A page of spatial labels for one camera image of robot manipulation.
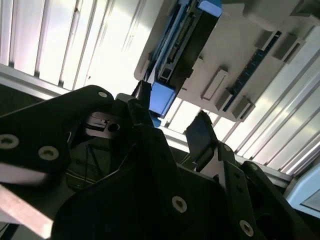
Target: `screw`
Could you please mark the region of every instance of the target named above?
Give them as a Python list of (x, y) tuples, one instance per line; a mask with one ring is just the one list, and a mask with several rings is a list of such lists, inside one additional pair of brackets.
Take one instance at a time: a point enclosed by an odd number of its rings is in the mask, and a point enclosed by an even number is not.
[(12, 134), (0, 135), (0, 149), (14, 149), (19, 145), (19, 138)]
[(100, 95), (101, 97), (103, 97), (103, 98), (108, 97), (108, 95), (107, 95), (105, 92), (103, 92), (103, 91), (100, 91), (100, 92), (99, 92), (99, 95)]
[(231, 152), (231, 148), (227, 145), (224, 145), (224, 149), (227, 150), (228, 152)]
[(172, 198), (172, 206), (174, 207), (175, 210), (177, 210), (181, 214), (187, 211), (187, 203), (180, 196), (174, 196)]
[(251, 164), (251, 168), (252, 168), (253, 170), (255, 170), (255, 171), (258, 170), (258, 167), (257, 167), (256, 165), (254, 165), (254, 164)]
[(39, 149), (38, 155), (43, 160), (52, 161), (59, 157), (59, 151), (53, 146), (43, 146)]
[(245, 220), (241, 220), (239, 222), (239, 225), (242, 229), (242, 231), (249, 237), (253, 237), (254, 236), (254, 230), (252, 228), (252, 226)]

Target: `metal bar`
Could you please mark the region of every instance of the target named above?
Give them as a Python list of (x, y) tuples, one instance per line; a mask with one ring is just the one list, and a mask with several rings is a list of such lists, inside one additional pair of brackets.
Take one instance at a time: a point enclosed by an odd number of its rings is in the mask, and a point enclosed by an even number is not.
[(53, 221), (13, 192), (0, 185), (0, 210), (43, 239), (51, 236)]
[(69, 91), (37, 77), (0, 64), (0, 84), (48, 100)]

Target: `white wall panel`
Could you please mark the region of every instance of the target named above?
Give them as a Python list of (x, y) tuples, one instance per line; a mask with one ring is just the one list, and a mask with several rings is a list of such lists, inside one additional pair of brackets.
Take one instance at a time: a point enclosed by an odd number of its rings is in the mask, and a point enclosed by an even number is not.
[(94, 0), (84, 0), (81, 8), (78, 9), (77, 22), (72, 26), (75, 29), (74, 38), (68, 46), (61, 76), (63, 87), (68, 90), (72, 90), (74, 86), (95, 4)]
[(43, 48), (39, 51), (39, 77), (58, 84), (67, 48), (76, 0), (47, 0), (47, 26), (43, 27)]
[(10, 62), (14, 68), (34, 75), (45, 0), (16, 0), (13, 7)]

